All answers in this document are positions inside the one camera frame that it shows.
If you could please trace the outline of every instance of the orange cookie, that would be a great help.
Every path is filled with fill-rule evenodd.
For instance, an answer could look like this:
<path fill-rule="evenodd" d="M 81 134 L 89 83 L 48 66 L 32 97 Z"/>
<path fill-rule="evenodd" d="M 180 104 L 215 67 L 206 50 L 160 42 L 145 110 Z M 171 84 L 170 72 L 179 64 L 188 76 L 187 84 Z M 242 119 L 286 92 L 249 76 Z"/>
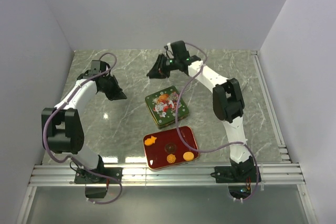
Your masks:
<path fill-rule="evenodd" d="M 168 163 L 170 163 L 170 164 L 174 164 L 175 161 L 176 161 L 176 157 L 175 157 L 174 154 L 169 154 L 169 155 L 167 156 L 167 162 L 168 162 Z"/>
<path fill-rule="evenodd" d="M 194 157 L 195 157 L 195 155 L 192 152 L 185 152 L 183 154 L 183 159 L 186 160 L 186 161 L 191 161 L 191 160 L 194 159 Z"/>
<path fill-rule="evenodd" d="M 151 136 L 151 138 L 147 138 L 144 143 L 146 146 L 150 146 L 152 144 L 155 144 L 155 140 L 156 140 L 156 137 Z"/>

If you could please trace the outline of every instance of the green tin box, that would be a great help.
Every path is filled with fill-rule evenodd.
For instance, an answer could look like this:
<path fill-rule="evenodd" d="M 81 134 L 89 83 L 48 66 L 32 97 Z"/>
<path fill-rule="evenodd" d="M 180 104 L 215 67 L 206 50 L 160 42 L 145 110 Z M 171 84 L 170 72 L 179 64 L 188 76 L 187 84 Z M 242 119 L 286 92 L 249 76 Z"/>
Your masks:
<path fill-rule="evenodd" d="M 147 108 L 159 129 L 175 122 L 176 104 L 179 95 L 176 87 L 171 86 L 145 97 Z M 181 120 L 188 114 L 189 109 L 181 98 L 178 119 Z"/>

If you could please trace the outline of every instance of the metal frame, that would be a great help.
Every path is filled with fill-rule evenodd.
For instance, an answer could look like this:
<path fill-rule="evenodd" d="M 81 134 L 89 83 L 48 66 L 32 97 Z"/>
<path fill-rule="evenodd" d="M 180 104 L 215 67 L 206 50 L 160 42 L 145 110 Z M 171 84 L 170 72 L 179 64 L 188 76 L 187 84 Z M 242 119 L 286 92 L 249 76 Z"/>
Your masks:
<path fill-rule="evenodd" d="M 25 224 L 27 222 L 30 209 L 31 209 L 31 205 L 33 204 L 36 189 L 37 189 L 36 186 L 33 186 L 33 187 L 28 186 L 26 190 L 26 195 L 21 205 L 19 216 L 17 217 L 17 220 L 16 220 L 17 224 Z"/>
<path fill-rule="evenodd" d="M 262 181 L 259 183 L 261 190 L 264 185 L 297 185 L 302 205 L 309 224 L 318 223 L 314 208 L 308 195 L 299 164 L 291 163 L 288 151 L 282 137 L 280 126 L 275 114 L 273 104 L 267 89 L 263 71 L 258 59 L 258 51 L 251 52 L 257 71 L 259 83 L 265 98 L 267 110 L 271 119 L 273 130 L 281 153 L 282 162 L 279 164 L 259 164 Z M 150 170 L 146 163 L 106 164 L 106 167 L 122 167 L 123 186 L 228 186 L 243 185 L 240 183 L 216 184 L 210 176 L 215 166 L 229 166 L 222 163 L 197 163 L 183 164 L 161 170 Z M 66 186 L 83 187 L 74 184 L 75 171 L 67 165 L 36 165 L 30 178 L 26 196 L 24 198 L 17 223 L 26 223 L 36 188 L 38 186 Z M 102 186 L 106 184 L 93 184 L 86 186 Z"/>
<path fill-rule="evenodd" d="M 314 206 L 311 203 L 311 200 L 308 194 L 307 186 L 298 185 L 298 190 L 299 190 L 299 194 L 301 197 L 303 208 L 305 210 L 305 213 L 308 219 L 308 223 L 309 224 L 319 223 L 317 220 L 316 214 L 315 214 Z"/>
<path fill-rule="evenodd" d="M 271 97 L 270 97 L 268 89 L 267 89 L 267 85 L 266 85 L 265 77 L 264 77 L 264 74 L 263 74 L 263 70 L 261 69 L 261 65 L 260 65 L 260 62 L 259 62 L 259 59 L 258 59 L 258 51 L 252 51 L 251 55 L 254 59 L 254 65 L 255 65 L 255 68 L 257 70 L 261 90 L 262 90 L 264 98 L 265 98 L 268 114 L 269 114 L 269 117 L 271 119 L 271 123 L 272 123 L 272 126 L 273 126 L 273 130 L 274 130 L 275 137 L 277 139 L 278 145 L 285 145 L 285 142 L 283 140 L 284 138 L 282 136 L 280 126 L 279 126 L 279 123 L 278 123 L 278 119 L 277 119 L 277 116 L 275 114 L 275 110 L 274 110 L 274 107 L 273 107 L 273 104 L 272 104 L 272 101 L 271 101 Z"/>
<path fill-rule="evenodd" d="M 222 163 L 182 164 L 173 168 L 150 170 L 147 164 L 106 164 L 105 167 L 122 167 L 123 186 L 227 186 L 244 183 L 216 184 L 210 173 L 215 166 L 229 166 Z M 299 164 L 260 164 L 262 182 L 260 185 L 303 185 L 304 177 Z M 29 185 L 37 186 L 79 186 L 74 184 L 75 171 L 64 165 L 37 165 L 34 167 Z M 106 184 L 86 186 L 106 187 Z"/>

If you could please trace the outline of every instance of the red tray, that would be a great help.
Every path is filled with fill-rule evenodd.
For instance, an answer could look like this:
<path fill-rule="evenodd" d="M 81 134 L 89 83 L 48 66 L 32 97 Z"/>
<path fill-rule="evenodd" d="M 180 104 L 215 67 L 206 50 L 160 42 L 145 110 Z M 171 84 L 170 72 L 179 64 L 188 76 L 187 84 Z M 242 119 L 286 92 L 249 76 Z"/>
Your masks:
<path fill-rule="evenodd" d="M 183 126 L 180 127 L 180 131 L 188 145 L 190 145 L 192 148 L 198 149 L 191 128 L 188 126 Z M 154 136 L 157 139 L 155 140 L 154 144 L 146 146 L 144 142 L 147 138 L 151 138 L 151 136 Z M 146 135 L 143 138 L 143 146 L 150 169 L 159 169 L 179 163 L 184 163 L 186 162 L 186 160 L 183 158 L 183 154 L 185 152 L 192 152 L 194 154 L 194 159 L 198 158 L 199 156 L 198 152 L 191 151 L 182 143 L 176 129 Z M 171 153 L 176 157 L 176 161 L 173 164 L 170 164 L 167 161 L 167 156 Z"/>

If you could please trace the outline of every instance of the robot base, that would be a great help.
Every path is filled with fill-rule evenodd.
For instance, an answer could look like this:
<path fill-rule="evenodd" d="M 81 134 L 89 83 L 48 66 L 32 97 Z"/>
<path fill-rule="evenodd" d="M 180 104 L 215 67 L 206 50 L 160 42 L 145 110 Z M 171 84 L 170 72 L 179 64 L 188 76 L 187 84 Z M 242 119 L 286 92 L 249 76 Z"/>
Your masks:
<path fill-rule="evenodd" d="M 104 168 L 104 175 L 121 181 L 122 168 Z M 78 168 L 75 176 L 75 184 L 107 184 L 105 178 L 97 177 L 87 171 Z M 117 184 L 114 180 L 110 180 L 109 184 Z M 85 196 L 89 199 L 102 199 L 106 196 L 108 184 L 106 187 L 85 187 Z"/>
<path fill-rule="evenodd" d="M 231 161 L 230 166 L 216 166 L 215 172 L 211 176 L 216 179 L 216 183 L 245 183 L 245 186 L 229 186 L 232 197 L 240 199 L 247 198 L 251 194 L 251 183 L 257 182 L 256 166 L 252 157 L 243 163 Z"/>

